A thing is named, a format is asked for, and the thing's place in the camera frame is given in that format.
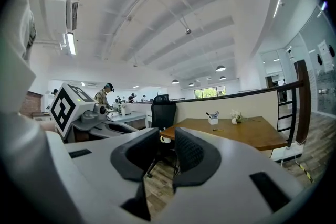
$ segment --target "floor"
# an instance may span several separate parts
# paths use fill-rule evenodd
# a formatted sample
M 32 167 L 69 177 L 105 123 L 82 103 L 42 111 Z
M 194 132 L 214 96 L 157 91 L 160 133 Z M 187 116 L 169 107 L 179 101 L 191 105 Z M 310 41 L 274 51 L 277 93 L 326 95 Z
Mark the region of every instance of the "floor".
M 279 116 L 290 114 L 290 108 L 280 107 Z M 279 122 L 279 129 L 290 125 L 290 118 Z M 286 139 L 289 131 L 281 133 Z M 303 154 L 297 161 L 310 173 L 313 180 L 318 181 L 328 164 L 328 160 L 336 145 L 336 119 L 312 113 L 309 133 Z M 285 162 L 283 168 L 295 176 L 304 187 L 311 186 L 311 182 L 295 160 Z M 173 198 L 172 179 L 174 169 L 163 162 L 159 162 L 152 170 L 152 178 L 145 177 L 146 197 L 152 218 L 155 218 Z

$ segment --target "hair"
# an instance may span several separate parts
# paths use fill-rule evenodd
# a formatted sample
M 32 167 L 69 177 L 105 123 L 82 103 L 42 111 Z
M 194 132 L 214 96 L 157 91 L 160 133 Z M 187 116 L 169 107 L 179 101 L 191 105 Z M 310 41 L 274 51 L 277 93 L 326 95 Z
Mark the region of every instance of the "hair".
M 113 89 L 113 85 L 110 83 L 106 83 L 106 85 L 104 86 L 104 89 L 106 89 L 107 87 L 110 87 L 110 89 Z

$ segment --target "brick wall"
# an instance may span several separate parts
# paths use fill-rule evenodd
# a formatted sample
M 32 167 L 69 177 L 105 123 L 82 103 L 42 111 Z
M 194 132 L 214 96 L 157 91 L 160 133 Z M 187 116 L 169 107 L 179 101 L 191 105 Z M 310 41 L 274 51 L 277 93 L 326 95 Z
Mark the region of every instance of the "brick wall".
M 32 118 L 31 114 L 33 112 L 41 112 L 41 98 L 41 94 L 28 92 L 20 109 L 20 113 L 24 116 Z

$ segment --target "pen holder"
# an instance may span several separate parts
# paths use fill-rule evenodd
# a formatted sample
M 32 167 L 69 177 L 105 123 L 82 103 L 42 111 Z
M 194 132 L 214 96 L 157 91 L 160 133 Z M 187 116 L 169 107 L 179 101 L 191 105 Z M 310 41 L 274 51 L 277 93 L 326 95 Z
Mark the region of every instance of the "pen holder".
M 210 125 L 218 124 L 218 118 L 209 119 Z

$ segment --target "black office chair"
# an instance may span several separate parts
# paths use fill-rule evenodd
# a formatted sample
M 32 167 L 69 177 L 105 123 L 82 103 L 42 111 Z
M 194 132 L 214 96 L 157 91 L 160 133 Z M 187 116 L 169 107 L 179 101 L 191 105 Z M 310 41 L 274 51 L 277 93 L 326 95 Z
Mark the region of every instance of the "black office chair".
M 174 125 L 174 118 L 176 114 L 176 103 L 170 102 L 168 98 L 168 94 L 158 95 L 154 98 L 152 108 L 152 127 L 157 127 L 160 130 L 164 128 L 169 128 Z M 154 166 L 158 163 L 158 161 L 163 161 L 168 165 L 172 166 L 176 169 L 175 165 L 172 165 L 169 161 L 165 159 L 166 156 L 171 155 L 172 149 L 175 146 L 175 143 L 172 141 L 170 143 L 159 143 L 159 153 L 157 154 L 155 160 L 151 164 L 150 168 L 147 172 L 147 177 L 151 178 L 152 175 L 150 171 L 154 168 Z

